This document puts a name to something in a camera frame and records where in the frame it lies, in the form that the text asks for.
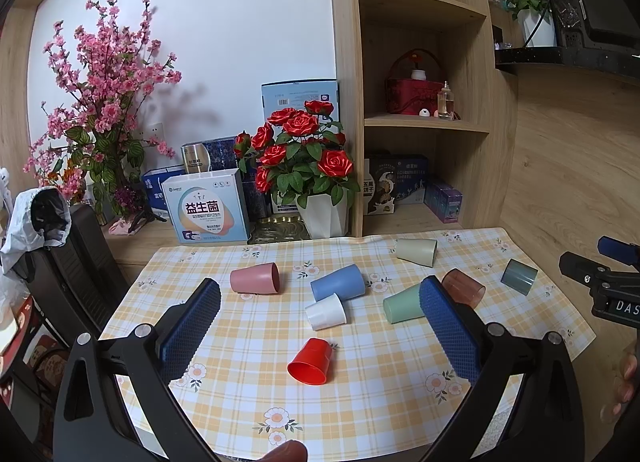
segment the shelf board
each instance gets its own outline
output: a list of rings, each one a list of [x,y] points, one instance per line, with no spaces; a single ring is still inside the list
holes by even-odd
[[[445,30],[484,20],[486,14],[456,0],[359,0],[365,20]]]
[[[391,215],[364,217],[363,236],[421,233],[440,229],[462,229],[459,223],[443,224],[425,204],[397,205]]]
[[[488,134],[489,129],[468,121],[447,121],[435,117],[400,116],[396,114],[365,115],[365,126],[387,126],[395,128],[439,128]]]

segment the blue rubber grip pad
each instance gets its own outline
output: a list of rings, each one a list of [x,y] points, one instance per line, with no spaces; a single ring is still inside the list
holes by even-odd
[[[197,298],[188,300],[189,308],[170,331],[159,349],[160,375],[167,383],[180,379],[202,343],[220,310],[220,286],[208,280]]]
[[[478,345],[464,327],[452,306],[452,300],[444,295],[445,289],[435,276],[429,276],[420,284],[420,308],[459,377],[476,384],[480,376]]]

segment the green cup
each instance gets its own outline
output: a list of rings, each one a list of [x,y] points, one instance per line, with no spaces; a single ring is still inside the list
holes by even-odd
[[[383,299],[382,307],[385,310],[386,320],[393,325],[401,321],[424,317],[424,313],[420,309],[419,291],[420,283]]]

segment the yellow plaid tablecloth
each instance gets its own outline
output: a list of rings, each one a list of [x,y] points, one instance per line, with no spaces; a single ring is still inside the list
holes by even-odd
[[[205,277],[220,284],[222,307],[182,379],[170,384],[178,402],[217,453],[248,459],[296,439],[309,460],[341,461],[430,444],[468,390],[456,377],[426,318],[389,325],[383,298],[424,277],[459,268],[486,286],[476,311],[511,333],[541,338],[559,331],[574,359],[595,334],[541,270],[527,297],[500,282],[509,259],[537,267],[503,229],[398,235],[437,238],[434,268],[398,260],[397,236],[331,238],[223,248],[160,249],[131,287],[102,338],[156,323],[185,301]],[[276,262],[279,295],[231,291],[236,268]],[[356,263],[364,296],[345,303],[348,324],[314,332],[304,308],[314,302],[311,280]],[[310,337],[334,345],[329,381],[305,386],[287,373]],[[151,431],[129,379],[120,387],[135,426]],[[497,412],[513,405],[512,378]]]

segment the artificial red roses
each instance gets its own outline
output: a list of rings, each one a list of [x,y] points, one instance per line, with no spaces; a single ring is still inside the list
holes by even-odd
[[[274,126],[282,126],[285,122],[289,121],[298,110],[295,108],[284,108],[283,110],[278,110],[277,112],[273,112],[271,117],[267,119]]]
[[[306,111],[319,116],[330,116],[334,106],[326,101],[305,101]]]
[[[323,150],[318,169],[329,177],[346,177],[353,169],[353,162],[344,150]]]
[[[282,129],[293,137],[305,137],[318,130],[318,118],[299,111],[295,117],[289,119],[282,125]]]
[[[268,145],[269,141],[273,138],[273,128],[268,122],[264,123],[264,126],[258,128],[254,138],[251,140],[251,145],[255,150],[261,150]]]
[[[276,166],[277,164],[282,162],[282,159],[287,156],[287,147],[282,144],[275,144],[273,146],[269,146],[262,157],[260,158],[260,162],[265,166]]]
[[[236,137],[236,143],[234,145],[234,153],[237,158],[241,158],[244,153],[249,149],[251,145],[251,135],[247,132],[242,132]]]
[[[271,189],[271,182],[267,180],[269,177],[269,169],[260,166],[258,173],[255,175],[255,187],[260,193],[267,193]]]

